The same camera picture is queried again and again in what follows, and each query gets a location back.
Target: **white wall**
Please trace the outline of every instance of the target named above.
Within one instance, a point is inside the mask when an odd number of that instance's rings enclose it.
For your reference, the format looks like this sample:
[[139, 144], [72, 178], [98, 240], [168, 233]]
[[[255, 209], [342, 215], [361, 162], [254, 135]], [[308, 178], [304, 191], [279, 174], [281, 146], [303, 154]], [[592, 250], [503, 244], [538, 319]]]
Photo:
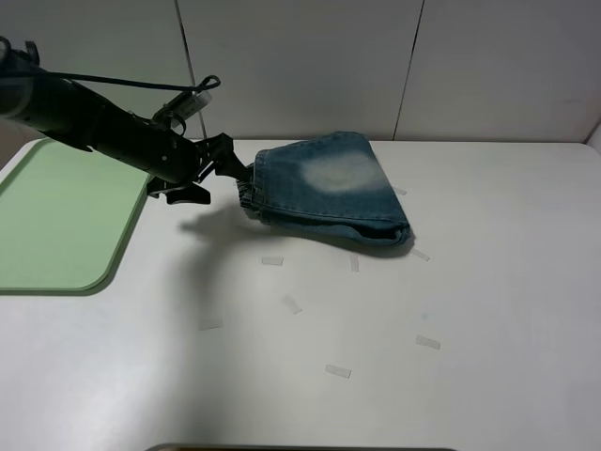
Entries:
[[[179, 0], [209, 134], [575, 141], [601, 114], [601, 1]], [[173, 0], [23, 0], [0, 34], [48, 70], [188, 85]], [[151, 116], [175, 93], [91, 84]], [[201, 137], [189, 120], [190, 137]]]
[[[0, 34], [23, 48], [34, 40], [46, 70], [132, 80], [191, 83], [171, 0], [5, 2]], [[149, 117], [177, 92], [87, 84], [125, 110]], [[190, 135], [200, 135], [197, 119]]]
[[421, 0], [179, 0], [210, 133], [391, 140]]
[[396, 139], [582, 142], [599, 18], [599, 0], [425, 0]]

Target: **panel seam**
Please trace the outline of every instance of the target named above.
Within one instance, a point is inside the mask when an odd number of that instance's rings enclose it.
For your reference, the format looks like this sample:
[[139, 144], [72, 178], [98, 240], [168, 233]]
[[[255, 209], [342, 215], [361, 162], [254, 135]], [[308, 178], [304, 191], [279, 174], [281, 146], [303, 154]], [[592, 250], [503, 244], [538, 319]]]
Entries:
[[415, 54], [415, 44], [417, 42], [418, 34], [420, 33], [420, 25], [422, 24], [422, 16], [424, 14], [424, 5], [425, 5], [425, 0], [422, 0], [422, 7], [420, 8], [420, 16], [417, 19], [417, 26], [415, 27], [415, 35], [413, 36], [413, 45], [411, 46], [411, 55], [409, 56], [409, 64], [407, 66], [407, 75], [405, 76], [405, 83], [403, 83], [403, 93], [401, 94], [401, 102], [398, 105], [398, 114], [396, 115], [396, 123], [394, 124], [393, 141], [396, 139], [398, 123], [401, 120], [401, 110], [403, 109], [403, 101], [405, 101], [405, 93], [407, 91], [407, 83], [409, 80], [409, 75], [411, 74], [411, 63], [413, 62], [413, 54]]
[[[186, 30], [184, 28], [184, 22], [181, 20], [181, 12], [179, 11], [179, 1], [173, 0], [173, 4], [176, 8], [177, 22], [179, 23], [179, 33], [181, 35], [181, 41], [184, 46], [184, 53], [186, 54], [186, 62], [188, 63], [188, 73], [190, 74], [190, 80], [192, 84], [196, 86], [196, 80], [194, 77], [194, 69], [192, 67], [192, 60], [190, 59], [190, 50], [188, 48], [188, 40], [186, 39]], [[198, 112], [198, 118], [200, 119], [200, 127], [203, 130], [203, 137], [207, 139], [207, 129], [205, 128], [205, 119], [203, 118], [203, 112]]]

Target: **blue denim fabric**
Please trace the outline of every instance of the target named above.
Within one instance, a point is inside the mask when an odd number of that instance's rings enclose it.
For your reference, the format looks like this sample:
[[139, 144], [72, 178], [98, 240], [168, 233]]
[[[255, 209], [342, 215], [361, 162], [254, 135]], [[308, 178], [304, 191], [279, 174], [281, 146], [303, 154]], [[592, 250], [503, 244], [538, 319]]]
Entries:
[[370, 245], [405, 242], [410, 227], [369, 142], [336, 132], [261, 150], [240, 204], [264, 224], [350, 238]]

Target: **white tabletop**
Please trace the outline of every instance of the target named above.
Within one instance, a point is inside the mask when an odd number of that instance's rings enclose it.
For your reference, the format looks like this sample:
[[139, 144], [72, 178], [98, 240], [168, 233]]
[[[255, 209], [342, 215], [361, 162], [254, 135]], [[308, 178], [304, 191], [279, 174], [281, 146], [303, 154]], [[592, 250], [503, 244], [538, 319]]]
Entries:
[[601, 156], [373, 147], [429, 261], [353, 272], [346, 249], [245, 221], [231, 179], [207, 180], [210, 206], [148, 199], [104, 291], [0, 297], [0, 448], [600, 449]]

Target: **black cable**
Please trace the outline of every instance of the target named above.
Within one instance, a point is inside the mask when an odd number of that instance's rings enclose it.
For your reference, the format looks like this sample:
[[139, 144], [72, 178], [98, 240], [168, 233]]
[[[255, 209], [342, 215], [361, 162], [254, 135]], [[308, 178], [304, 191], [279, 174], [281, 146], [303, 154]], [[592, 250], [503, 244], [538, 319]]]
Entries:
[[202, 92], [213, 89], [219, 86], [222, 81], [216, 75], [210, 75], [205, 78], [198, 86], [178, 86], [178, 85], [162, 85], [157, 83], [135, 82], [133, 80], [122, 80], [120, 78], [97, 77], [96, 75], [82, 75], [78, 73], [66, 72], [33, 72], [33, 71], [14, 71], [4, 72], [0, 70], [0, 78], [62, 78], [65, 80], [77, 80], [82, 82], [106, 83], [109, 85], [122, 85], [142, 87], [145, 89], [161, 89], [165, 91], [182, 91], [182, 92]]

